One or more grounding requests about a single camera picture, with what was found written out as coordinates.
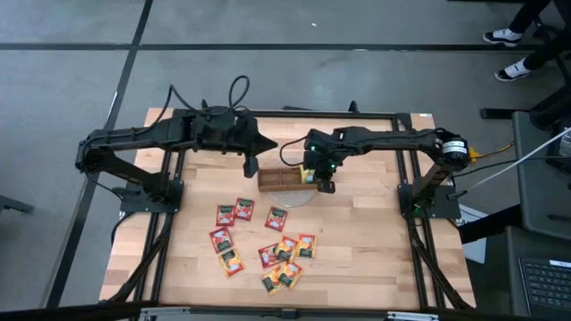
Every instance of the wooden box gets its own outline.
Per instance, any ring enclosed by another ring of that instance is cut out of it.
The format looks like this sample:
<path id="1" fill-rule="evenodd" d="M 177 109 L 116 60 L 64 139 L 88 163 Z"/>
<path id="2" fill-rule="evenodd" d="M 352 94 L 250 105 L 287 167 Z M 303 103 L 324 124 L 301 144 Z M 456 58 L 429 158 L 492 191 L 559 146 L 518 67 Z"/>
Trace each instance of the wooden box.
<path id="1" fill-rule="evenodd" d="M 260 192 L 283 192 L 317 189 L 316 184 L 304 184 L 299 168 L 259 169 L 258 190 Z"/>

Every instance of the white sneaker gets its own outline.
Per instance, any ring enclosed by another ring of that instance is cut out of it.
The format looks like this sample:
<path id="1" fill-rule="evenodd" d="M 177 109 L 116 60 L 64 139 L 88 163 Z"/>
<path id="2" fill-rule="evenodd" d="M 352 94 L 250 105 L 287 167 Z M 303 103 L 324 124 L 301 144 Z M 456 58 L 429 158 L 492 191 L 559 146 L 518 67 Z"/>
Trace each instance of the white sneaker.
<path id="1" fill-rule="evenodd" d="M 509 65 L 504 70 L 500 70 L 493 74 L 493 76 L 501 82 L 510 82 L 515 81 L 520 78 L 525 78 L 529 76 L 532 71 L 528 70 L 524 66 L 525 58 L 516 62 L 512 65 Z"/>
<path id="2" fill-rule="evenodd" d="M 488 44 L 505 45 L 513 48 L 519 44 L 523 34 L 518 34 L 510 29 L 500 29 L 494 32 L 486 32 L 482 35 L 482 39 Z"/>

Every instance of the gray floor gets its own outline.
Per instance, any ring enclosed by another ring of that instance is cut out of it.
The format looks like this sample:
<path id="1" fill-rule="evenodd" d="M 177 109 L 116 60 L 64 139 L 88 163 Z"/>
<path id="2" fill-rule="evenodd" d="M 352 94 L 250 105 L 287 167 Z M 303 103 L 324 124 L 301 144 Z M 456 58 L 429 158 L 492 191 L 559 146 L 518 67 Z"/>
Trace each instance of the gray floor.
<path id="1" fill-rule="evenodd" d="M 130 43 L 143 3 L 4 0 L 0 42 Z M 143 43 L 480 44 L 482 32 L 507 26 L 517 9 L 444 0 L 163 0 L 153 5 Z M 553 8 L 543 18 L 560 23 Z M 511 142 L 511 124 L 481 120 L 480 108 L 529 108 L 563 84 L 554 64 L 516 83 L 493 79 L 494 71 L 522 56 L 139 52 L 117 128 L 141 124 L 148 107 L 163 103 L 170 83 L 192 104 L 202 98 L 223 104 L 232 79 L 247 74 L 252 87 L 244 104 L 251 109 L 288 104 L 344 111 L 356 100 L 363 111 L 428 112 L 437 126 L 490 152 Z M 0 310 L 42 304 L 83 183 L 73 167 L 77 143 L 105 122 L 126 57 L 123 51 L 0 51 L 0 194 L 37 207 L 33 215 L 3 211 L 0 216 Z M 126 157 L 132 160 L 133 154 Z M 507 152 L 487 162 L 513 157 Z M 468 187 L 489 173 L 457 183 Z M 463 202 L 484 212 L 517 203 L 516 179 L 508 173 Z M 117 214 L 118 202 L 98 189 L 63 305 L 97 301 Z"/>

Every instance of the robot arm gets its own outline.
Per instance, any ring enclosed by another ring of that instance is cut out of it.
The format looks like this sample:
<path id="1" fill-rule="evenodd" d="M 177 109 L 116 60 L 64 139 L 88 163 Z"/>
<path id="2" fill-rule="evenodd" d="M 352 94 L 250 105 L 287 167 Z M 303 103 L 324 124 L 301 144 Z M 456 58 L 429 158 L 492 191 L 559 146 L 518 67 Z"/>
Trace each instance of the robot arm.
<path id="1" fill-rule="evenodd" d="M 450 173 L 463 170 L 469 163 L 466 140 L 441 128 L 373 132 L 362 127 L 348 127 L 336 128 L 331 135 L 312 129 L 303 147 L 303 166 L 315 169 L 318 189 L 324 193 L 335 192 L 331 178 L 337 168 L 343 166 L 345 158 L 371 151 L 421 151 L 427 154 L 435 167 L 426 176 L 431 179 L 423 187 L 436 187 Z"/>
<path id="2" fill-rule="evenodd" d="M 172 202 L 177 189 L 171 188 L 168 177 L 149 173 L 114 153 L 153 147 L 172 152 L 192 149 L 243 154 L 244 176 L 252 177 L 258 170 L 256 155 L 277 143 L 260 134 L 256 118 L 248 112 L 212 106 L 206 111 L 178 110 L 172 118 L 157 120 L 147 128 L 95 130 L 79 143 L 75 166 L 80 172 L 104 171 L 140 186 L 152 202 Z"/>

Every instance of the wooden tabletop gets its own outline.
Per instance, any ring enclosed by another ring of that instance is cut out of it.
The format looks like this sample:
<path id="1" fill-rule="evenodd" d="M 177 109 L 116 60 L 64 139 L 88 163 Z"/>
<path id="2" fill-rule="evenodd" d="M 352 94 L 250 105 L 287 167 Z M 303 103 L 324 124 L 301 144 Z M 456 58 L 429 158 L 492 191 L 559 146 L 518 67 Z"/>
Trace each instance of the wooden tabletop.
<path id="1" fill-rule="evenodd" d="M 158 115 L 151 109 L 145 124 Z M 169 110 L 165 117 L 170 117 Z M 413 114 L 413 127 L 433 128 L 429 114 Z M 305 136 L 311 128 L 330 133 L 334 128 L 364 126 L 392 130 L 389 120 L 258 118 L 260 132 L 280 145 Z M 135 164 L 159 171 L 163 151 L 140 150 Z M 302 158 L 302 143 L 289 146 L 285 157 Z M 274 167 L 278 149 L 261 154 L 260 167 Z M 410 158 L 405 153 L 409 179 Z M 176 155 L 173 155 L 171 172 Z M 419 154 L 423 173 L 432 161 Z M 182 178 L 184 200 L 170 238 L 160 303 L 178 305 L 304 307 L 346 309 L 418 309 L 410 242 L 399 211 L 396 153 L 370 152 L 350 157 L 334 175 L 336 193 L 318 193 L 308 204 L 287 209 L 283 233 L 264 227 L 268 210 L 278 206 L 258 192 L 257 179 L 244 177 L 244 157 L 219 152 L 188 152 Z M 215 230 L 217 205 L 234 204 L 236 197 L 255 200 L 252 221 L 237 220 L 230 234 L 245 270 L 230 278 L 222 272 L 209 232 Z M 116 293 L 141 259 L 149 214 L 137 214 L 117 230 L 101 299 Z M 432 219 L 434 244 L 441 270 L 465 301 L 475 306 L 474 295 L 457 230 L 445 219 Z M 295 259 L 304 270 L 293 290 L 268 296 L 261 275 L 258 249 L 279 242 L 281 235 L 316 235 L 316 259 Z M 150 295 L 154 265 L 150 267 L 144 298 Z M 432 280 L 425 267 L 429 301 L 434 305 Z"/>

